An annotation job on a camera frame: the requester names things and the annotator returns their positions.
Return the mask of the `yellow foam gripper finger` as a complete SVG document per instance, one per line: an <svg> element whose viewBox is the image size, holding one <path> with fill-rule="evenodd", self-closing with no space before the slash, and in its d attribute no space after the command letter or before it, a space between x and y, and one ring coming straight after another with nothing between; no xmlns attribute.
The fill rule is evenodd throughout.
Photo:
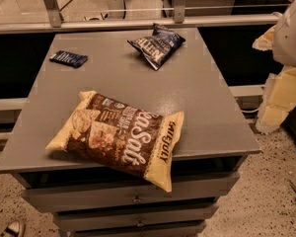
<svg viewBox="0 0 296 237"><path fill-rule="evenodd" d="M296 67L284 66L278 74L266 79L256 128L260 133L272 133L296 107Z"/></svg>

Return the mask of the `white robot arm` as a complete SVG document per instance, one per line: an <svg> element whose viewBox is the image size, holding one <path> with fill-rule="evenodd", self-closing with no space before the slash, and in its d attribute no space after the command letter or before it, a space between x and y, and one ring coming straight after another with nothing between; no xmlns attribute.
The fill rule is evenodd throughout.
<svg viewBox="0 0 296 237"><path fill-rule="evenodd" d="M273 59L283 65L278 75L266 79L256 122L260 133L272 133L296 107L296 0L275 26L254 41L253 48L271 50Z"/></svg>

